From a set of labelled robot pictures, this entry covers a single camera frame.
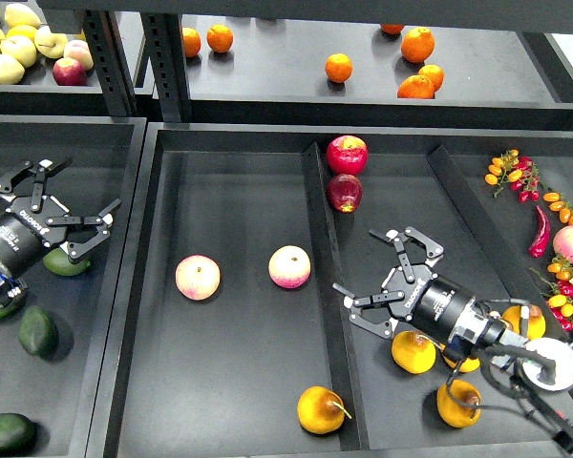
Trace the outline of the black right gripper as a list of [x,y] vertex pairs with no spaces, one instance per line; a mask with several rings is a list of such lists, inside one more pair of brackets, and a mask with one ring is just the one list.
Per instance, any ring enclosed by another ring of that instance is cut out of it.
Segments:
[[[357,297],[337,282],[331,285],[343,296],[351,324],[392,340],[398,320],[404,321],[455,351],[485,348],[500,340],[504,325],[482,313],[474,294],[429,268],[443,258],[442,245],[411,226],[402,232],[370,229],[369,234],[393,246],[401,268],[390,272],[382,284],[382,293]],[[424,249],[426,265],[413,267],[405,247],[410,241]],[[388,318],[378,323],[371,321],[369,311],[376,309],[386,309]]]

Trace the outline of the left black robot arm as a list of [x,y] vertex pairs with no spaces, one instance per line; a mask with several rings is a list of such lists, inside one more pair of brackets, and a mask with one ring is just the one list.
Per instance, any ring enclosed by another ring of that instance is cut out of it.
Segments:
[[48,180],[72,164],[43,159],[23,160],[0,177],[0,319],[16,311],[26,298],[22,276],[53,250],[78,265],[111,236],[119,199],[92,216],[75,216],[46,192]]

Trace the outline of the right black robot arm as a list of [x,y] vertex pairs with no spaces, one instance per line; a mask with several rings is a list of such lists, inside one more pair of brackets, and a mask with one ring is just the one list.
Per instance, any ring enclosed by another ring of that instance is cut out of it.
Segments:
[[393,340],[399,323],[407,323],[432,343],[443,345],[457,365],[467,358],[480,362],[487,384],[513,400],[524,399],[557,428],[552,439],[562,453],[573,457],[573,422],[565,420],[542,397],[573,386],[573,330],[565,341],[528,338],[528,319],[517,331],[490,311],[490,302],[477,299],[466,288],[438,275],[434,267],[443,247],[413,227],[402,232],[372,231],[391,245],[399,260],[382,282],[380,292],[356,296],[340,284],[350,322]]

